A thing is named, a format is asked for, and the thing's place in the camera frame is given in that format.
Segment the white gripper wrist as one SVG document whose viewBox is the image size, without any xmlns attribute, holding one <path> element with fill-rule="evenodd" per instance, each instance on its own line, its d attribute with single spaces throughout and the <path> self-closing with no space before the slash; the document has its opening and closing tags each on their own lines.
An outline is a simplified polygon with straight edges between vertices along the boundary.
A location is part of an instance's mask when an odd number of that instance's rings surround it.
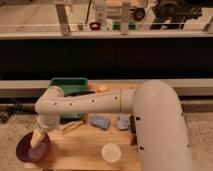
<svg viewBox="0 0 213 171">
<path fill-rule="evenodd" d="M 48 115 L 39 115 L 37 117 L 37 128 L 32 134 L 32 139 L 30 145 L 32 148 L 35 148 L 45 137 L 45 133 L 51 132 L 58 128 L 60 118 L 58 115 L 48 116 Z"/>
</svg>

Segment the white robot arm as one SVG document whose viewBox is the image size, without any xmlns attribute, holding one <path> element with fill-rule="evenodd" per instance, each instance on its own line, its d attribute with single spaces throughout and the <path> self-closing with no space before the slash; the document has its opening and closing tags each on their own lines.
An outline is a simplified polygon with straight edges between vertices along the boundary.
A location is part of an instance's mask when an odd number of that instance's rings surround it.
<svg viewBox="0 0 213 171">
<path fill-rule="evenodd" d="M 61 114 L 123 113 L 134 116 L 142 171 L 193 171 L 187 128 L 175 90 L 161 80 L 135 89 L 66 97 L 50 86 L 35 104 L 38 128 L 54 130 Z"/>
</svg>

